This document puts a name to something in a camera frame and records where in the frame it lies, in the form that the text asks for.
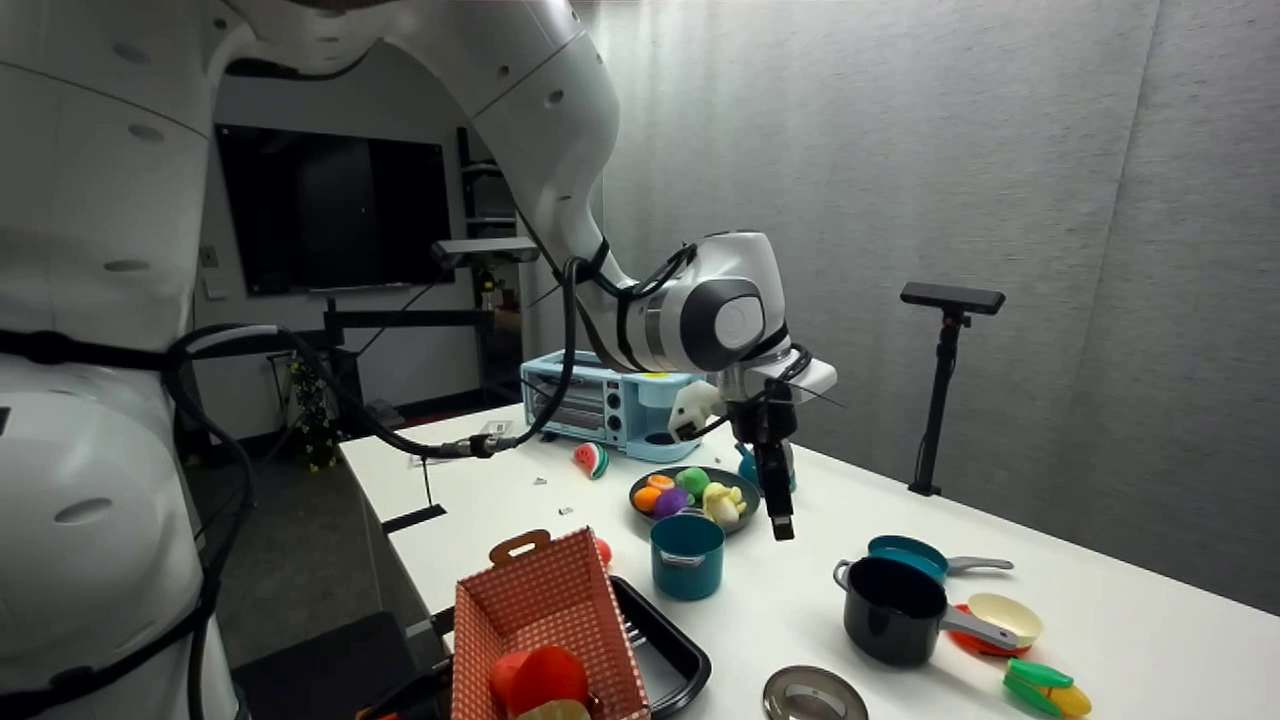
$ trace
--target small black pot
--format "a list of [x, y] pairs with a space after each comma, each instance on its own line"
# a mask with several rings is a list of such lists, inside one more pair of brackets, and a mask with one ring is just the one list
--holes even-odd
[[843, 587], [843, 631], [854, 649], [894, 669], [920, 669], [949, 617], [949, 593], [894, 561], [838, 561], [833, 580]]

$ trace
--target pot handle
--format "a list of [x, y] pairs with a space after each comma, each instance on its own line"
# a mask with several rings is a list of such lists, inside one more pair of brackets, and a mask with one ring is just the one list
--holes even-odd
[[1010, 574], [1010, 561], [1003, 556], [949, 556], [949, 578], [964, 574]]
[[499, 545], [488, 553], [488, 566], [491, 566], [491, 569], [508, 569], [517, 556], [536, 553], [536, 548], [546, 548], [546, 545], [550, 545], [550, 532], [530, 529], [530, 532], [521, 532], [521, 538], [510, 538], [510, 542], [499, 542]]
[[833, 580], [847, 593], [847, 561], [838, 561], [834, 569], [833, 569]]

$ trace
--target orange dish rack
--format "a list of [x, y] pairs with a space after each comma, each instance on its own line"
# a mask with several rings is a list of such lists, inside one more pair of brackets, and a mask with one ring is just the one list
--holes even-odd
[[488, 669], [508, 653], [555, 645], [580, 655], [597, 720], [648, 720], [639, 669], [590, 529], [563, 542], [510, 538], [488, 561], [488, 574], [456, 584], [452, 717], [505, 720], [488, 694]]

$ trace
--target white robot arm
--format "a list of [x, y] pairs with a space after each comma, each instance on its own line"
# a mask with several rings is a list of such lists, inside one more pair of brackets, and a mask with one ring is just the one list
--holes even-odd
[[763, 234], [679, 248], [631, 282], [590, 217], [616, 143], [616, 93], [597, 43], [563, 0], [403, 0], [389, 42], [456, 93], [505, 170], [527, 234], [574, 282], [589, 341], [610, 370], [724, 373], [737, 437], [755, 445], [773, 532], [793, 538], [785, 437], [793, 405], [834, 386], [786, 335], [785, 283]]

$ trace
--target teal mug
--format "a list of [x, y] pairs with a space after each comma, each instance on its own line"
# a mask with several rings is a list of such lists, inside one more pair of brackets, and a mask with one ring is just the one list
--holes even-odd
[[709, 601], [724, 574], [724, 532], [702, 516], [652, 526], [652, 584], [673, 601]]

